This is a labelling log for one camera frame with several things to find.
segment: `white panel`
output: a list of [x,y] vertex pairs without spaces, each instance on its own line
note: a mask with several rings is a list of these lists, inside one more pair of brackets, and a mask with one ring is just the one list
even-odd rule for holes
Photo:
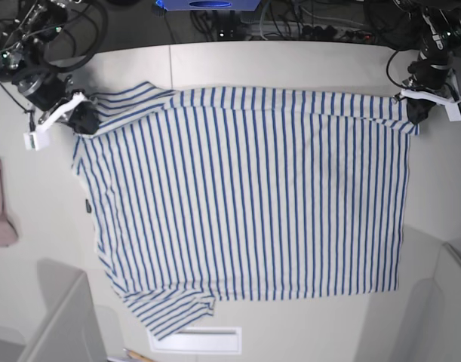
[[189,327],[158,341],[148,332],[154,352],[184,354],[241,354],[242,328]]

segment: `blue and white striped shirt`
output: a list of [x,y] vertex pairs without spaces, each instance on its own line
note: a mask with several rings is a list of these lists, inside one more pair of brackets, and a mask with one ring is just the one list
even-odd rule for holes
[[395,290],[410,135],[388,97],[149,83],[97,94],[73,169],[116,293],[162,339],[214,301]]

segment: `white vent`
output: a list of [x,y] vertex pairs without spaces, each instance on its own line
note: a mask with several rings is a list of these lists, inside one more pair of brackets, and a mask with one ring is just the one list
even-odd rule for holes
[[181,354],[241,354],[241,327],[189,327],[158,341],[150,332],[153,352]]

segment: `white table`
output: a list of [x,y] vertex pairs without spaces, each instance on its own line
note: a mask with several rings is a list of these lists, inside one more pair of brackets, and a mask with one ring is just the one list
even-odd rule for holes
[[[398,91],[384,72],[390,55],[386,48],[350,44],[185,44],[99,54],[75,80],[115,91],[148,80],[175,89],[227,84],[393,95]],[[399,54],[392,64],[393,77],[405,78],[415,57],[413,52]],[[461,80],[461,60],[456,69]],[[106,318],[103,335],[110,351],[121,344],[120,336],[111,332],[112,321],[118,320],[127,347],[161,362],[196,361],[193,356],[151,354],[143,326],[110,290],[93,253],[84,192],[69,169],[71,132],[56,126],[51,131],[53,145],[35,153],[24,150],[26,128],[25,117],[0,90],[5,193],[20,234],[17,245],[0,250],[0,324],[17,328],[23,336],[31,334],[45,312],[41,296],[34,292],[36,262],[50,258],[88,273],[94,302],[105,307],[98,312]],[[389,359],[413,286],[433,274],[440,240],[461,240],[461,122],[450,123],[443,109],[434,109],[421,135],[412,139],[404,222],[398,292],[292,302],[219,302],[215,317],[201,325],[242,326],[244,354],[198,360]]]

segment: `striped shirt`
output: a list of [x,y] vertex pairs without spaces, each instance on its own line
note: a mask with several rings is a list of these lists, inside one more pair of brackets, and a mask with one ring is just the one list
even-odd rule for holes
[[159,339],[215,300],[398,287],[410,135],[388,97],[149,83],[96,94],[73,170],[97,255]]

